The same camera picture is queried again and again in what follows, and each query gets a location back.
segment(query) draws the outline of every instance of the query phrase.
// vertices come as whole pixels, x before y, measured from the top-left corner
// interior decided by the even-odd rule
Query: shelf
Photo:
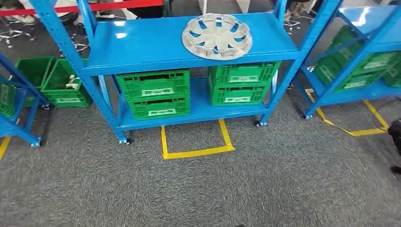
[[[313,72],[309,72],[307,67],[303,67],[302,72],[308,79],[310,85],[316,93],[316,96],[321,96],[326,89],[324,84]],[[323,100],[322,105],[349,103],[364,99],[378,99],[400,95],[401,87],[388,87],[382,79],[379,79],[375,83],[365,88],[351,89],[349,91],[328,94]]]
[[[253,37],[245,56],[217,61],[185,49],[181,35],[191,17],[164,17],[99,22],[91,43],[85,75],[194,68],[221,64],[295,59],[300,53],[272,13],[238,14]]]
[[[367,34],[378,28],[393,10],[396,5],[340,8],[340,17],[360,35]],[[371,52],[387,52],[401,50],[401,18],[392,26],[392,29],[374,45]]]
[[[135,120],[129,107],[124,105],[120,127],[123,130],[143,129],[161,125],[184,124],[217,120],[220,118],[258,115],[266,111],[263,103],[259,105],[211,106],[206,78],[191,79],[191,113],[187,116],[151,120]]]

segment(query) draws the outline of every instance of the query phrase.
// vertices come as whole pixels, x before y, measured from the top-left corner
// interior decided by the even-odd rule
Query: caster wheel
[[[31,147],[38,148],[38,147],[41,147],[41,145],[42,145],[42,142],[39,142],[37,144],[31,144]]]
[[[130,144],[131,144],[131,140],[130,140],[130,139],[127,139],[126,142],[125,142],[125,143],[122,143],[122,144],[130,145]]]
[[[261,128],[261,127],[265,127],[267,124],[262,124],[260,121],[256,121],[255,122],[256,127]]]
[[[44,110],[49,110],[49,109],[50,109],[50,106],[49,106],[49,105],[42,105],[42,108],[43,108]]]

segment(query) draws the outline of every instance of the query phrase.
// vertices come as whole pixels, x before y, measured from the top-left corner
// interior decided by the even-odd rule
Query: red barrier
[[[107,2],[90,4],[92,11],[105,11],[111,9],[122,9],[122,8],[139,8],[149,6],[162,6],[163,0],[130,0],[123,2]],[[71,13],[79,12],[77,6],[57,7],[54,8],[57,13]],[[0,10],[0,17],[14,16],[14,15],[33,15],[36,14],[34,9],[13,9],[13,10]]]

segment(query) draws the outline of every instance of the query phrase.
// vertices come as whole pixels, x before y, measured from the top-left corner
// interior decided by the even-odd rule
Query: black object
[[[64,16],[59,17],[63,25],[69,25],[74,23],[77,20],[79,13],[67,13]]]
[[[401,118],[393,121],[388,129],[388,133],[392,136],[398,153],[401,155]]]
[[[394,174],[401,174],[401,167],[399,167],[399,166],[392,166],[392,167],[391,167],[391,172],[393,172]]]
[[[392,140],[397,148],[398,153],[401,155],[401,118],[393,121],[388,129],[388,133],[391,135]],[[394,174],[401,174],[401,167],[392,166],[391,171]]]
[[[163,16],[164,6],[151,6],[128,9],[140,18],[159,18]]]

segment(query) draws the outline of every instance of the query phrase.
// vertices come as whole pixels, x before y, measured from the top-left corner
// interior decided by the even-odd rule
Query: stacked crates
[[[401,59],[397,60],[383,75],[383,80],[389,87],[401,87]]]
[[[189,69],[117,75],[117,82],[135,119],[190,113]]]
[[[6,117],[15,115],[16,92],[17,90],[12,85],[0,83],[0,114]]]
[[[261,103],[280,63],[278,61],[209,67],[211,105]]]
[[[329,49],[348,42],[356,37],[357,34],[355,34],[350,27],[343,26],[339,33],[334,37]],[[325,86],[328,86],[362,45],[363,41],[357,41],[346,48],[342,48],[331,55],[321,58],[316,63],[313,72],[317,77],[319,77]],[[391,59],[393,59],[396,54],[397,52],[370,54],[353,69],[353,71],[340,83],[334,92],[367,87],[372,84],[382,76],[382,73],[380,72],[389,67]]]

